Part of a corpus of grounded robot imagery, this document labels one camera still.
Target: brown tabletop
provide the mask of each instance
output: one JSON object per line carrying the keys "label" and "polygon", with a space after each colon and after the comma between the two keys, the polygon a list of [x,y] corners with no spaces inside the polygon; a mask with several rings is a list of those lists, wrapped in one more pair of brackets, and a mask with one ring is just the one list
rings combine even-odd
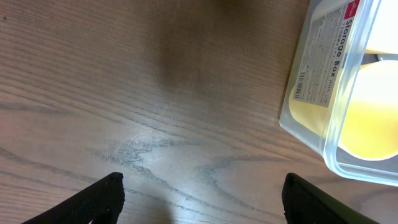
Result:
{"label": "brown tabletop", "polygon": [[338,177],[279,126],[307,6],[0,1],[0,223],[112,171],[120,223],[285,223],[288,172],[395,223],[397,188]]}

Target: black object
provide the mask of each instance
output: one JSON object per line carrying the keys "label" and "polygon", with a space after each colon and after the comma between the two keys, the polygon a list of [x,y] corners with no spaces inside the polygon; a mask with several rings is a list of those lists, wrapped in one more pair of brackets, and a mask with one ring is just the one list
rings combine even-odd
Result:
{"label": "black object", "polygon": [[113,172],[25,224],[116,224],[124,203],[123,174]]}
{"label": "black object", "polygon": [[375,224],[297,174],[286,175],[282,201],[288,224]]}

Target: product sticker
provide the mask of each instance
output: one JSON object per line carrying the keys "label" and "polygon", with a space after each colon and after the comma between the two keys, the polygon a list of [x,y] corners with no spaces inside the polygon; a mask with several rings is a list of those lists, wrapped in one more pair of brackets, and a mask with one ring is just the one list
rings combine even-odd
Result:
{"label": "product sticker", "polygon": [[293,100],[329,107],[358,5],[351,1],[311,22]]}

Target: red label section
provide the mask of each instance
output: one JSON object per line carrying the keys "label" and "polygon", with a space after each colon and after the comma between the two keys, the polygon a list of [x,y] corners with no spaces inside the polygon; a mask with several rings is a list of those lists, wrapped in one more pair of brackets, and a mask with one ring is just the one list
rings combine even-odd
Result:
{"label": "red label section", "polygon": [[348,3],[346,14],[344,15],[344,19],[351,18],[355,16],[356,10],[358,9],[360,0],[355,0]]}

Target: clear plastic storage box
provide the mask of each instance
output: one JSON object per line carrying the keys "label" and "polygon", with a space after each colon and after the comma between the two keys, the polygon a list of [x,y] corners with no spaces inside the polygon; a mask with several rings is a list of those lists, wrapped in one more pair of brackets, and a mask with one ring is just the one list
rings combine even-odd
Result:
{"label": "clear plastic storage box", "polygon": [[312,0],[280,125],[336,174],[398,186],[397,0]]}

